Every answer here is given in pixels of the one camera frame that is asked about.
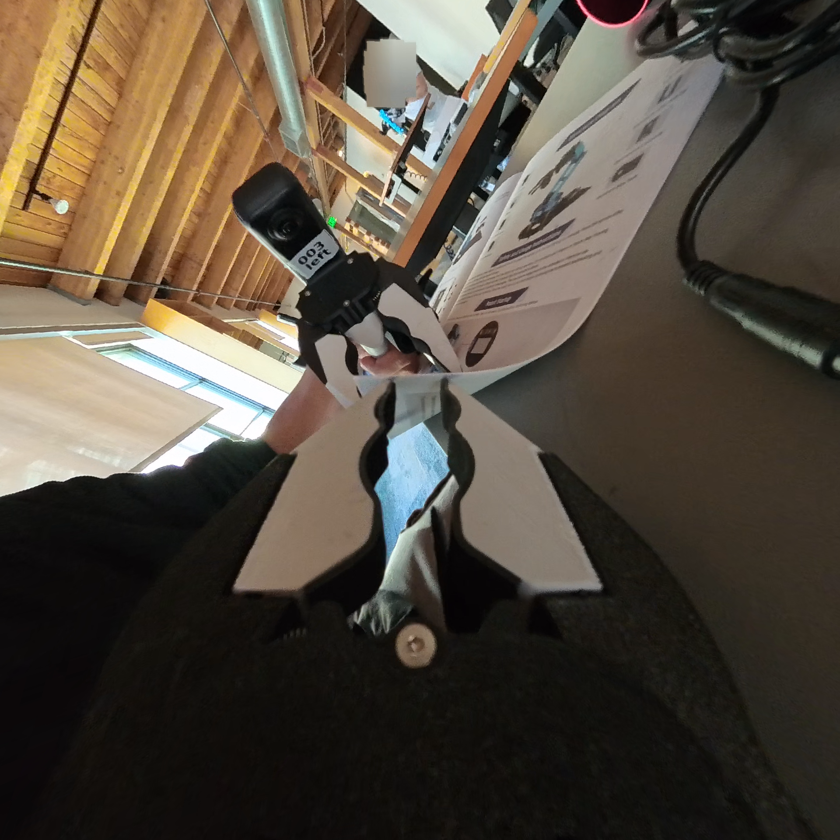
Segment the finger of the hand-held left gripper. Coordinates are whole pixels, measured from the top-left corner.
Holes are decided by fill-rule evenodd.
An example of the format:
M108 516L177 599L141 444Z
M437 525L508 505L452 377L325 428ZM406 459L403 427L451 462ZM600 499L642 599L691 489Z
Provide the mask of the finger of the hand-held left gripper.
M315 329L315 354L320 378L340 403L355 403L360 392L355 381L359 374L358 349L341 333Z
M461 372L461 363L434 310L423 293L391 284L382 293L382 323L400 350L426 355L449 373Z

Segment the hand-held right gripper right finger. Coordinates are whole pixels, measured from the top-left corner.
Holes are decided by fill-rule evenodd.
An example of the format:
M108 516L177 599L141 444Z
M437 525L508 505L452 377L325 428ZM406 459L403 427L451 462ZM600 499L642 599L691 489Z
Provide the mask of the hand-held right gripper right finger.
M450 551L469 594L599 593L602 581L565 510L545 453L447 378L440 387L457 485Z

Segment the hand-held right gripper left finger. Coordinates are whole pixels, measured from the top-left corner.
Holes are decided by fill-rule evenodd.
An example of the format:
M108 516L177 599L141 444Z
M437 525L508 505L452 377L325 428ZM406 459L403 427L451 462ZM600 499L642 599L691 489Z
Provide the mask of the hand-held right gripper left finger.
M234 582L237 594L372 597L384 572L382 506L396 388L376 385L292 456Z

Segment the printed instruction manual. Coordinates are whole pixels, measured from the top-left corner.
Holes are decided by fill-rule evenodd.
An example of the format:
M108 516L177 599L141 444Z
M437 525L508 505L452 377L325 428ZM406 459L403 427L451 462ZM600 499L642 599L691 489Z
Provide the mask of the printed instruction manual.
M479 213L432 307L475 394L589 318L721 80L649 59L557 132Z

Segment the person's left forearm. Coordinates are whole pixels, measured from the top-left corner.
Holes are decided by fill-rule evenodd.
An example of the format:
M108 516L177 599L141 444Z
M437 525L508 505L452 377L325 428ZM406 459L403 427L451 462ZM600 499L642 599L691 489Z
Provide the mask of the person's left forearm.
M278 456L342 407L307 371L257 440L222 438L181 466L50 481L2 497L2 596L75 587L103 564L154 574Z

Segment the person's left hand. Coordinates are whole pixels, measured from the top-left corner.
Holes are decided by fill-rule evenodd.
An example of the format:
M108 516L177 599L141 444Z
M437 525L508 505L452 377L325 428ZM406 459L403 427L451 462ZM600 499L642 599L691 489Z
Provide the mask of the person's left hand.
M359 346L358 350L360 369L372 376L414 375L419 372L424 362L420 354L404 353L388 341L385 343L385 352L379 356L373 356L362 346Z

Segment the red metal tube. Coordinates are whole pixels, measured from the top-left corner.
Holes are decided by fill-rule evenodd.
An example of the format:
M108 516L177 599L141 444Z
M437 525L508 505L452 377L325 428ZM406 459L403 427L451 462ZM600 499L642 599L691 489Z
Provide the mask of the red metal tube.
M650 5L648 0L580 0L583 15L605 28L623 28L637 21Z

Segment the silver ceiling duct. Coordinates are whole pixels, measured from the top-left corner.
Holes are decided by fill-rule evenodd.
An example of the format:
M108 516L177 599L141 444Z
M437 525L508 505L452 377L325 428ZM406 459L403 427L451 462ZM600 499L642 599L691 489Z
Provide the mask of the silver ceiling duct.
M312 153L284 4L247 1L248 11L280 113L280 137L301 159Z

